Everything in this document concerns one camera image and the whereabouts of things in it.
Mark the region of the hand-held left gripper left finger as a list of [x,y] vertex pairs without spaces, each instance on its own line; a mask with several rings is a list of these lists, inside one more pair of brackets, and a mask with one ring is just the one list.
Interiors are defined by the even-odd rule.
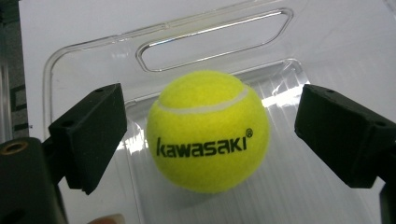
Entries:
[[44,149],[52,181],[91,194],[126,131],[121,84],[92,91],[49,126]]

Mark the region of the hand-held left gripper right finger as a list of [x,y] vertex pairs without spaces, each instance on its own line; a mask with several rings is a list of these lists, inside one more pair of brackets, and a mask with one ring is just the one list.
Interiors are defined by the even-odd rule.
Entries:
[[351,188],[396,188],[396,123],[324,87],[303,87],[294,131]]

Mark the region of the clear plastic storage box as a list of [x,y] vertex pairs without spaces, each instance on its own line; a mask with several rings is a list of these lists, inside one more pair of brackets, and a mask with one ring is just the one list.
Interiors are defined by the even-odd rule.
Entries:
[[[260,168],[218,194],[175,186],[145,137],[149,108],[174,78],[233,74],[262,99],[271,138]],[[395,0],[252,0],[58,50],[44,70],[44,121],[119,83],[128,130],[91,195],[64,192],[71,224],[120,213],[126,224],[380,224],[379,192],[351,189],[295,134],[304,85],[338,91],[396,122]]]

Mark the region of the yellow tennis ball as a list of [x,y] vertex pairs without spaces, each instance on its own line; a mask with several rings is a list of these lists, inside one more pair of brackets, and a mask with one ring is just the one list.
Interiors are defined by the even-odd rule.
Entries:
[[240,79],[197,71],[171,82],[148,112],[148,148],[160,172],[182,188],[217,193],[260,166],[269,121]]

